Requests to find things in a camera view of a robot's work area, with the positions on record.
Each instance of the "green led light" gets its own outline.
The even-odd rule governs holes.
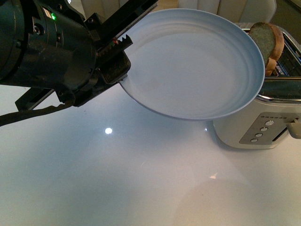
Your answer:
[[[56,20],[56,15],[54,13],[51,14],[53,20]]]

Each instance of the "plate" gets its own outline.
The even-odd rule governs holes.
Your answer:
[[[120,84],[144,107],[174,118],[212,120],[250,103],[264,80],[254,41],[232,22],[204,11],[147,15],[127,35],[131,61]]]

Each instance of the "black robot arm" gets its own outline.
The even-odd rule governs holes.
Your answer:
[[[104,21],[66,0],[0,0],[0,84],[30,87],[0,126],[81,106],[125,78],[132,41],[118,38],[157,1],[129,0]],[[33,110],[53,92],[64,105]]]

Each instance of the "white toaster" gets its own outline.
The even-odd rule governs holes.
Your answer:
[[[288,134],[301,139],[301,52],[285,32],[284,38],[276,69],[265,78],[257,97],[237,113],[214,120],[216,134],[225,144],[269,149]]]

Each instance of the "bread slice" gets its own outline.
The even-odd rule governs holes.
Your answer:
[[[284,48],[282,32],[273,24],[255,23],[249,32],[257,44],[265,63],[265,76],[270,76]]]

